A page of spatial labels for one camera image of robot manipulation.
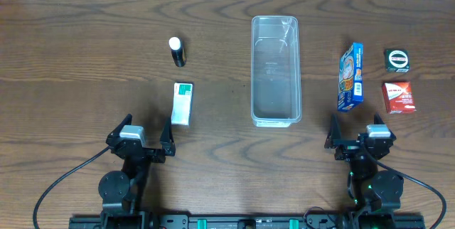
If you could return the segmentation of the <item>white green medicine box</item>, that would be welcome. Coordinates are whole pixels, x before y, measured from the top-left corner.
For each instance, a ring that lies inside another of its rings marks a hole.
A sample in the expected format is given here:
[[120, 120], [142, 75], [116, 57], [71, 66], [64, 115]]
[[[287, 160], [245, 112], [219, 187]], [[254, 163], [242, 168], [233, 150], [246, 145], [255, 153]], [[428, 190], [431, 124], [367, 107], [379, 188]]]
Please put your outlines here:
[[171, 123], [175, 125], [189, 125], [191, 116], [191, 101], [193, 84], [175, 82], [173, 86], [173, 109]]

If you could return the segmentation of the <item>red small box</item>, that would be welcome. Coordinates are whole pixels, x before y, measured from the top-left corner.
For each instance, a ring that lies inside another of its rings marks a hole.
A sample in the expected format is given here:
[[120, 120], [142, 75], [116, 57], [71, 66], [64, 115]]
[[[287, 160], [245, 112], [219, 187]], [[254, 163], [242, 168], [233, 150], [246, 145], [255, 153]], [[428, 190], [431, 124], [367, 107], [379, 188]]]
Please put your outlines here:
[[382, 93], [388, 114], [410, 114], [417, 110], [410, 82], [385, 82]]

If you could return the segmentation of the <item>blue Kool Fever box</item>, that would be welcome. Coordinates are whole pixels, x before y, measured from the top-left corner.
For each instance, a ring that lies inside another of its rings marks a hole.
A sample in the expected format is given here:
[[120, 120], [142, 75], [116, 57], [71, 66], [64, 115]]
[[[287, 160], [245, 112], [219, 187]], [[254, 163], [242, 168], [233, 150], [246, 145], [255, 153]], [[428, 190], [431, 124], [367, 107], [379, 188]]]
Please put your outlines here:
[[348, 112], [363, 100], [363, 44], [353, 43], [340, 58], [338, 111]]

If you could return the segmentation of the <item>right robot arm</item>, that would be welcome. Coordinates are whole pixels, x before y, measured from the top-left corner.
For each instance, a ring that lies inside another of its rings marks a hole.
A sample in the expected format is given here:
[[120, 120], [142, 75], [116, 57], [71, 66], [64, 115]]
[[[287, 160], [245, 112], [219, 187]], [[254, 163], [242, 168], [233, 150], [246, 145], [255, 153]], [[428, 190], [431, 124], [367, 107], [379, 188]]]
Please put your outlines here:
[[380, 171], [378, 162], [390, 153], [396, 136], [380, 116], [356, 139], [344, 139], [337, 117], [331, 116], [326, 149], [335, 151], [334, 158], [349, 164], [347, 191], [355, 208], [340, 215], [336, 228], [394, 228], [394, 211], [400, 208], [404, 179], [388, 169]]

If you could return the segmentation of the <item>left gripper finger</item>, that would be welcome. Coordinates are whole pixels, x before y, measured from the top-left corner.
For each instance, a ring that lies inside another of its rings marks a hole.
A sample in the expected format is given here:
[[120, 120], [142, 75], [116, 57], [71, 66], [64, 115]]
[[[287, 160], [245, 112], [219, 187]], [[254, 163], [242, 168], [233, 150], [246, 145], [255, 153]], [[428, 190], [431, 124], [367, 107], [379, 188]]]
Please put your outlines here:
[[119, 125], [117, 125], [108, 135], [107, 140], [115, 139], [120, 137], [121, 130], [132, 123], [132, 115], [128, 114]]
[[165, 156], [175, 156], [176, 154], [171, 126], [171, 118], [167, 118], [159, 140]]

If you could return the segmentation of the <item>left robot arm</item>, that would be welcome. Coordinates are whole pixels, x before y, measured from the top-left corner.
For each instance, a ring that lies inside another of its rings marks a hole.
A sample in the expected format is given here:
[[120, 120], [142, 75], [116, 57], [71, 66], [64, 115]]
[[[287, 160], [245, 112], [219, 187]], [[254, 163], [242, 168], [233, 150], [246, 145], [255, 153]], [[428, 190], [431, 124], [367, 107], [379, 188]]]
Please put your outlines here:
[[132, 124], [131, 114], [108, 134], [107, 147], [124, 163], [121, 170], [105, 174], [99, 182], [101, 229], [159, 227], [156, 217], [141, 209], [141, 197], [151, 164], [162, 164], [176, 154], [170, 118], [165, 120], [159, 143], [160, 148], [146, 146], [144, 128]]

